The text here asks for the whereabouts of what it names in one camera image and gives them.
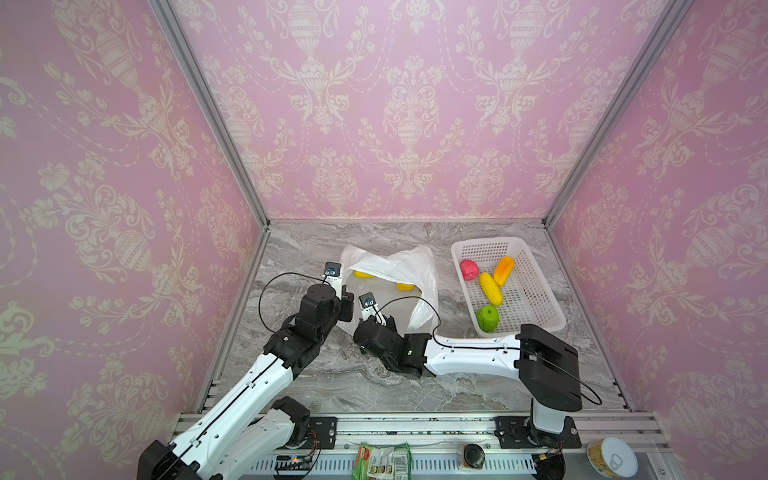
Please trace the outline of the green fruit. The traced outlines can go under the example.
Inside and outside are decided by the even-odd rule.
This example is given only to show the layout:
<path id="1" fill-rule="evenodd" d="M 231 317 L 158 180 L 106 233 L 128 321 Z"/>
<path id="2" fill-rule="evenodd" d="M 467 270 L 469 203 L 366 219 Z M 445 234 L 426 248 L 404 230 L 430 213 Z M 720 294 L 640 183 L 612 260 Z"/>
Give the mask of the green fruit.
<path id="1" fill-rule="evenodd" d="M 486 305 L 475 313 L 478 328 L 484 333 L 493 333 L 500 323 L 500 314 L 494 305 Z"/>

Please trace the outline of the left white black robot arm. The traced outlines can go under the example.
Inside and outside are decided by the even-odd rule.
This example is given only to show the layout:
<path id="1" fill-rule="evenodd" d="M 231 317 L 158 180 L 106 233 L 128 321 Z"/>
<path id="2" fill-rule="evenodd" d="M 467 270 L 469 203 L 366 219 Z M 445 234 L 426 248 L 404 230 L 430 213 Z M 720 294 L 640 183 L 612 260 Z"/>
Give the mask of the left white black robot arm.
<path id="1" fill-rule="evenodd" d="M 170 443 L 141 454 L 138 479 L 239 479 L 273 451 L 310 448 L 310 411 L 277 395 L 318 356 L 330 331 L 349 322 L 354 294 L 338 282 L 308 288 L 299 311 L 275 332 L 248 372 L 200 420 Z"/>

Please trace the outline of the orange mango fruit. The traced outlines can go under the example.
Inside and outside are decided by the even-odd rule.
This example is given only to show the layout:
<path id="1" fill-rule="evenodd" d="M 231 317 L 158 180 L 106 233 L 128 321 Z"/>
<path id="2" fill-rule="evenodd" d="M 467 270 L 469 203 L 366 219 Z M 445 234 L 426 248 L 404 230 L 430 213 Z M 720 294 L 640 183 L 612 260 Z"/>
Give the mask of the orange mango fruit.
<path id="1" fill-rule="evenodd" d="M 499 288 L 506 284 L 514 268 L 515 260 L 512 257 L 504 256 L 499 260 L 492 275 L 494 282 Z"/>

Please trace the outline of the white plastic bag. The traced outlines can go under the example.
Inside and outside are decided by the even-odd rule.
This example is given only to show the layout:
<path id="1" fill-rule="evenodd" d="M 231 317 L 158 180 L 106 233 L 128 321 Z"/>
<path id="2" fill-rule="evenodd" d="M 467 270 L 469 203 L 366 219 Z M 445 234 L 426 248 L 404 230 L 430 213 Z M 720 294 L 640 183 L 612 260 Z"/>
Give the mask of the white plastic bag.
<path id="1" fill-rule="evenodd" d="M 380 313 L 393 316 L 400 334 L 429 333 L 437 324 L 438 274 L 432 249 L 418 245 L 391 255 L 377 255 L 354 245 L 341 253 L 344 283 L 355 296 L 372 292 Z M 376 278 L 356 278 L 353 271 Z M 413 284 L 410 292 L 395 284 Z"/>

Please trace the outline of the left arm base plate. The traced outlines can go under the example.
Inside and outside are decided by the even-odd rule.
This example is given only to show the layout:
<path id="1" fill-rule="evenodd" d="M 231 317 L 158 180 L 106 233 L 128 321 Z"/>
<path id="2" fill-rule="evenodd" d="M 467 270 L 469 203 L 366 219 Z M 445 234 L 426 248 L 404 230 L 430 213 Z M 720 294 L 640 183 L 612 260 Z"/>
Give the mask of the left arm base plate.
<path id="1" fill-rule="evenodd" d="M 311 416 L 301 421 L 292 433 L 288 449 L 332 450 L 336 445 L 338 418 L 334 416 Z"/>

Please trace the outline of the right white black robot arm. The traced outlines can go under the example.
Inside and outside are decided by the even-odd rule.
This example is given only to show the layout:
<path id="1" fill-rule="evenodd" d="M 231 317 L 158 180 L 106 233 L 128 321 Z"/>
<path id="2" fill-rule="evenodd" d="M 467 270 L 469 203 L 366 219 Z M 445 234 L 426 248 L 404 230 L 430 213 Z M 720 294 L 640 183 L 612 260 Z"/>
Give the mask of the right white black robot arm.
<path id="1" fill-rule="evenodd" d="M 582 446 L 572 415 L 582 410 L 577 350 L 533 324 L 504 337 L 456 339 L 437 334 L 401 335 L 394 319 L 373 317 L 353 340 L 386 370 L 410 379 L 478 374 L 519 381 L 532 396 L 530 413 L 497 424 L 504 448 L 575 449 Z"/>

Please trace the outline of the pink red fruit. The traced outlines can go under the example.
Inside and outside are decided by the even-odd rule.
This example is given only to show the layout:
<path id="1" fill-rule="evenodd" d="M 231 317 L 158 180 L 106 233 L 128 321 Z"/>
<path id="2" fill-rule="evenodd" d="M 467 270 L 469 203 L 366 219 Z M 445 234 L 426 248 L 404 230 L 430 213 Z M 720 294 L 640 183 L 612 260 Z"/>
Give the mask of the pink red fruit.
<path id="1" fill-rule="evenodd" d="M 460 273 L 465 282 L 475 280 L 480 275 L 480 269 L 478 265 L 469 259 L 464 259 L 459 264 Z"/>

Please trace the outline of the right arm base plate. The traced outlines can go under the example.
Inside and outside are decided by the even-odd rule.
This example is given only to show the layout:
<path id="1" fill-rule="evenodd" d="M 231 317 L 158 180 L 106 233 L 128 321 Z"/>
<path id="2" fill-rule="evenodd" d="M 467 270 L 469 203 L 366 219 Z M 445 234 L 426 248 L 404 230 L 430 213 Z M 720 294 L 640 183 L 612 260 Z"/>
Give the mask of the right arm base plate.
<path id="1" fill-rule="evenodd" d="M 497 416 L 494 435 L 502 449 L 579 449 L 582 441 L 572 417 L 566 416 L 559 434 L 536 430 L 527 416 Z"/>

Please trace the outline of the yellow banana fruit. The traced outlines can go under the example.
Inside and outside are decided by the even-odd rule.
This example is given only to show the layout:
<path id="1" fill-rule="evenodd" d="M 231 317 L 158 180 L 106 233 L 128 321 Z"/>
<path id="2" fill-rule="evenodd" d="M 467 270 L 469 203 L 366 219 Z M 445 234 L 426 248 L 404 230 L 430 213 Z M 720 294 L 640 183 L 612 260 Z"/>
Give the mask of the yellow banana fruit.
<path id="1" fill-rule="evenodd" d="M 357 271 L 357 270 L 354 270 L 354 271 L 353 271 L 353 274 L 354 274 L 354 276 L 355 276 L 356 278 L 360 278 L 360 279 L 372 279 L 372 278 L 376 278 L 376 277 L 375 277 L 374 275 L 372 275 L 372 274 L 368 274 L 368 273 L 365 273 L 365 272 L 361 272 L 361 271 Z"/>

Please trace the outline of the white perforated plastic basket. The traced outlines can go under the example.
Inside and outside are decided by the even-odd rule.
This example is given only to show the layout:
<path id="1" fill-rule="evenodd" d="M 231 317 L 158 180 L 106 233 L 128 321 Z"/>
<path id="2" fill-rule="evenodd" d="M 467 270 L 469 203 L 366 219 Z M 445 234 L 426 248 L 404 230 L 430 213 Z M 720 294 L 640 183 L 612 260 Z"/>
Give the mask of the white perforated plastic basket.
<path id="1" fill-rule="evenodd" d="M 563 310 L 523 239 L 495 237 L 458 241 L 451 246 L 451 253 L 472 325 L 479 336 L 517 334 L 523 324 L 534 324 L 548 332 L 565 328 Z M 481 274 L 492 275 L 506 257 L 513 260 L 513 268 L 505 284 L 499 287 L 501 304 L 496 307 L 499 322 L 486 332 L 477 320 L 477 312 L 491 302 L 477 279 L 464 278 L 461 262 L 472 261 Z"/>

